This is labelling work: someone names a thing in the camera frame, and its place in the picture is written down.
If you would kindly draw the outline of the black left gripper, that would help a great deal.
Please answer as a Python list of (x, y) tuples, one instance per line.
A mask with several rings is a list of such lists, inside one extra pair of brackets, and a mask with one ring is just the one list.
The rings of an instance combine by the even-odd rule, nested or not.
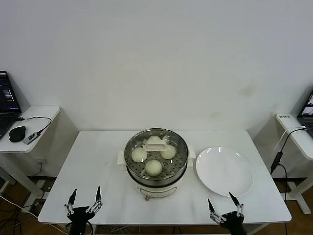
[(73, 208), (77, 189), (69, 197), (68, 203), (64, 204), (67, 210), (67, 218), (70, 220), (69, 235), (84, 235), (88, 221), (91, 219), (91, 213), (98, 213), (103, 203), (101, 200), (101, 188), (98, 186), (95, 201), (92, 206)]

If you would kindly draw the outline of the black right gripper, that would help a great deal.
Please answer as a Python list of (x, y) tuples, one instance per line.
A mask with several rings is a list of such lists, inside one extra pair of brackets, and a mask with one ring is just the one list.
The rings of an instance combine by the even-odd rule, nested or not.
[(220, 223), (220, 226), (222, 228), (228, 229), (231, 235), (247, 235), (246, 230), (243, 228), (243, 221), (245, 218), (243, 214), (244, 205), (240, 203), (239, 200), (231, 192), (229, 192), (229, 195), (233, 203), (237, 207), (237, 211), (232, 211), (221, 216), (215, 212), (212, 203), (209, 199), (207, 199), (210, 218), (214, 222), (223, 222)]

